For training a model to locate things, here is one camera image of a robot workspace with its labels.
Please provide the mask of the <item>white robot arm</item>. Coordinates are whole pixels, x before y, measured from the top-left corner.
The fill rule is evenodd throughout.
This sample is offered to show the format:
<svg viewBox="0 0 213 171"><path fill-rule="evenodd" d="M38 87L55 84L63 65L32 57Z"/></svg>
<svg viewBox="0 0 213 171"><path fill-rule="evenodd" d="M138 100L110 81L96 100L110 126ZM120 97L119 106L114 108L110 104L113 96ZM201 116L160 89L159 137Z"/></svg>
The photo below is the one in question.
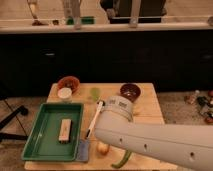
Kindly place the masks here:
<svg viewBox="0 0 213 171"><path fill-rule="evenodd" d="M213 126L135 123L132 113L130 100L109 97L96 121L95 137L195 171L213 171Z"/></svg>

